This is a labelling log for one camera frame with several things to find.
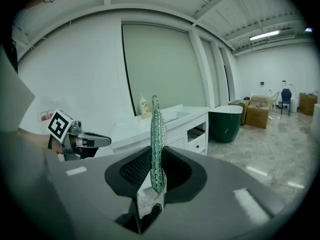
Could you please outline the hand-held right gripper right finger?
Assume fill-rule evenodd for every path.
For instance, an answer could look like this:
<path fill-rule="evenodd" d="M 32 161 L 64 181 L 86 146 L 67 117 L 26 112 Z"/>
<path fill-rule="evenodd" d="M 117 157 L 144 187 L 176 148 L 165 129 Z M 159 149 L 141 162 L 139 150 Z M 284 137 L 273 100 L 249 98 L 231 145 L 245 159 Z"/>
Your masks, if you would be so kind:
<path fill-rule="evenodd" d="M 273 218 L 284 208 L 272 189 L 227 161 L 166 146 L 162 166 L 167 176 L 164 202 L 186 203 L 193 216 L 214 224 L 257 224 L 259 213 Z"/>

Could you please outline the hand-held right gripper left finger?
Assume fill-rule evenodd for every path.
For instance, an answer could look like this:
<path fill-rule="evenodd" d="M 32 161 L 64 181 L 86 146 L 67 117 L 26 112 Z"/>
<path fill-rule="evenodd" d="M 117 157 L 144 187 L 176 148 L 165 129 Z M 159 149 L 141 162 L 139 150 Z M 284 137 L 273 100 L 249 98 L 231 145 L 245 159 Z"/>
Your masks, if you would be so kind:
<path fill-rule="evenodd" d="M 134 148 L 98 158 L 58 161 L 48 159 L 59 183 L 67 183 L 65 194 L 80 200 L 80 208 L 142 234 L 153 223 L 153 211 L 141 216 L 138 191 L 151 168 L 151 148 Z"/>

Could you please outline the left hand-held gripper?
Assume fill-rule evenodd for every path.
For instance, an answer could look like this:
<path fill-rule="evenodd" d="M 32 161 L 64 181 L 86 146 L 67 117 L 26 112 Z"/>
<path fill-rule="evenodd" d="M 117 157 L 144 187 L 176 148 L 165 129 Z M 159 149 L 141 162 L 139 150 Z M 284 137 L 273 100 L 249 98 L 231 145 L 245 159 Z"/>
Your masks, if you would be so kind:
<path fill-rule="evenodd" d="M 60 109 L 53 113 L 47 130 L 50 133 L 48 148 L 52 150 L 52 142 L 56 140 L 62 149 L 65 161 L 93 158 L 99 149 L 98 147 L 107 147 L 112 143 L 112 139 L 108 136 L 82 132 L 81 122 L 74 120 Z M 76 153 L 76 147 L 82 147 L 80 154 Z"/>

